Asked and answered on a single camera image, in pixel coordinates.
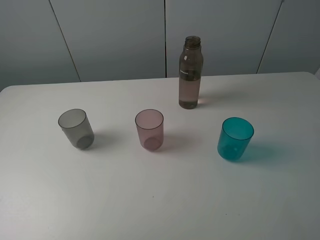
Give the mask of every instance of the bottle label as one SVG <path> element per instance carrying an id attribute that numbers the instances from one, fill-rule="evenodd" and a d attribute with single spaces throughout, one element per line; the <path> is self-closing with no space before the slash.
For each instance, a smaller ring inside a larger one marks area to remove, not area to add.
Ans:
<path id="1" fill-rule="evenodd" d="M 197 70 L 180 69 L 179 77 L 185 81 L 196 81 L 201 78 L 201 73 Z"/>

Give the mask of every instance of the pink cup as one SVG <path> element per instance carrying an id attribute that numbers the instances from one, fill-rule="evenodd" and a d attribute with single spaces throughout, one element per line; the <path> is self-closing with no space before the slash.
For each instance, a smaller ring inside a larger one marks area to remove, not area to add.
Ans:
<path id="1" fill-rule="evenodd" d="M 146 109 L 135 117 L 140 144 L 149 151 L 155 151 L 164 142 L 164 116 L 155 109 Z"/>

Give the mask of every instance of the transparent cup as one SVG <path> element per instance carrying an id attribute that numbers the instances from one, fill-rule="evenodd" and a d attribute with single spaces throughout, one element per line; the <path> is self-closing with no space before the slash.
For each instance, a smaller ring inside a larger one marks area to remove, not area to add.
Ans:
<path id="1" fill-rule="evenodd" d="M 135 117 L 140 144 L 149 151 L 155 151 L 164 142 L 164 116 L 155 109 L 146 109 Z"/>
<path id="2" fill-rule="evenodd" d="M 244 154 L 252 136 L 254 127 L 239 117 L 230 117 L 222 124 L 217 146 L 221 157 L 229 161 L 236 161 Z"/>
<path id="3" fill-rule="evenodd" d="M 82 109 L 71 109 L 64 112 L 58 119 L 58 124 L 77 149 L 86 149 L 95 140 L 87 114 Z"/>

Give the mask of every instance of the white table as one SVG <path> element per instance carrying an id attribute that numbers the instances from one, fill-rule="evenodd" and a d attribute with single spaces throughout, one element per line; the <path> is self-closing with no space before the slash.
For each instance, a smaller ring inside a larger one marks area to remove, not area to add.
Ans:
<path id="1" fill-rule="evenodd" d="M 200 105 L 178 79 L 11 86 L 0 93 L 1 240 L 320 239 L 320 80 L 310 73 L 203 77 Z M 87 112 L 93 146 L 58 126 Z M 164 115 L 158 152 L 136 114 Z M 255 134 L 243 161 L 217 152 L 223 120 Z"/>

